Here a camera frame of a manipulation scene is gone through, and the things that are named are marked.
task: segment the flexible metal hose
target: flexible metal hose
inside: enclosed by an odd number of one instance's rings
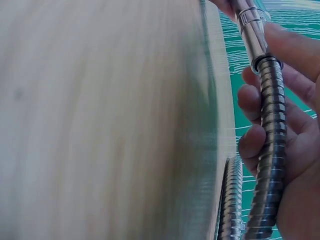
[[[260,152],[252,208],[245,240],[268,239],[276,224],[285,176],[286,115],[281,67],[274,57],[262,59],[257,69],[261,79],[261,125],[266,140]]]
[[[264,38],[270,20],[262,1],[231,1],[251,69],[261,80],[261,126],[266,140],[260,152],[256,185],[244,240],[268,239],[276,224],[283,193],[286,146],[285,91],[281,62],[273,57]]]
[[[242,205],[242,161],[228,159],[223,178],[218,240],[240,240]]]

